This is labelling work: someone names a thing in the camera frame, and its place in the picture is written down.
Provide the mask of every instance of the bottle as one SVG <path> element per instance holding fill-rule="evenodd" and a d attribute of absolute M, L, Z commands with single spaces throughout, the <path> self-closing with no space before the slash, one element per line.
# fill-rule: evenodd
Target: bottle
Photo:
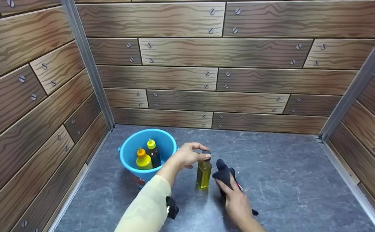
<path fill-rule="evenodd" d="M 146 154 L 146 151 L 139 147 L 137 150 L 136 165 L 141 170 L 152 169 L 152 159 Z"/>
<path fill-rule="evenodd" d="M 152 139 L 147 142 L 147 154 L 152 159 L 153 168 L 161 165 L 159 150 L 156 147 L 156 142 Z"/>
<path fill-rule="evenodd" d="M 197 165 L 197 178 L 196 178 L 196 184 L 201 188 L 205 189 L 209 187 L 209 180 L 211 178 L 211 171 L 212 171 L 212 164 L 211 159 L 207 159 L 204 161 L 199 161 L 199 164 Z"/>

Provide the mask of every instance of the right hand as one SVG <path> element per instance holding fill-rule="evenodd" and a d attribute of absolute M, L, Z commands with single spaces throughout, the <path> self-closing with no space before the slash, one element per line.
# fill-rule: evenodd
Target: right hand
<path fill-rule="evenodd" d="M 230 185 L 233 190 L 222 181 L 218 179 L 215 180 L 224 193 L 226 193 L 226 211 L 230 219 L 238 227 L 242 227 L 243 225 L 255 220 L 252 215 L 252 208 L 250 207 L 249 199 L 242 191 L 240 191 L 232 174 L 230 173 Z"/>

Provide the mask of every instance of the metal frame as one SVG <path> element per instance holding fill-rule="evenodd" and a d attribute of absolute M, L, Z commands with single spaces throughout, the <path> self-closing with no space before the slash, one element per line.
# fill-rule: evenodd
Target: metal frame
<path fill-rule="evenodd" d="M 87 74 L 89 75 L 91 84 L 93 85 L 94 93 L 96 94 L 109 130 L 112 131 L 115 126 L 113 114 L 111 113 L 106 93 L 103 89 L 102 81 L 100 80 L 99 71 L 97 70 L 93 54 L 90 50 L 89 42 L 87 41 L 86 33 L 84 32 L 83 24 L 80 20 L 76 3 L 74 0 L 62 0 L 61 3 L 64 11 L 66 12 L 73 36 L 76 39 L 76 44 L 79 48 L 84 66 L 86 67 Z"/>
<path fill-rule="evenodd" d="M 329 139 L 330 135 L 333 133 L 333 131 L 335 131 L 336 127 L 342 121 L 343 117 L 345 117 L 348 110 L 355 103 L 356 99 L 361 94 L 374 74 L 375 47 L 369 54 L 366 61 L 363 63 L 355 79 L 352 81 L 342 99 L 339 101 L 339 103 L 327 119 L 325 125 L 319 132 L 319 137 L 322 139 L 322 141 L 326 142 Z"/>

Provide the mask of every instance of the blue bucket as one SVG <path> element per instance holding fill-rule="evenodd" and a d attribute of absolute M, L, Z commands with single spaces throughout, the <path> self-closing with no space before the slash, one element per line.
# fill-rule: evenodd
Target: blue bucket
<path fill-rule="evenodd" d="M 154 169 L 139 170 L 136 165 L 137 150 L 139 147 L 147 151 L 147 141 L 153 139 L 160 153 L 161 165 Z M 142 188 L 161 169 L 164 162 L 177 150 L 176 141 L 166 131 L 147 129 L 134 133 L 118 148 L 120 161 L 134 176 L 137 184 Z"/>

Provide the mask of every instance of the yellow bottle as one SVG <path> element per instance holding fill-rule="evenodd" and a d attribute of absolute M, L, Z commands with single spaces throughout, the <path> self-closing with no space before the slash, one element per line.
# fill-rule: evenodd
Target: yellow bottle
<path fill-rule="evenodd" d="M 141 147 L 137 150 L 136 165 L 141 170 L 152 169 L 152 159 L 146 154 L 146 151 Z"/>

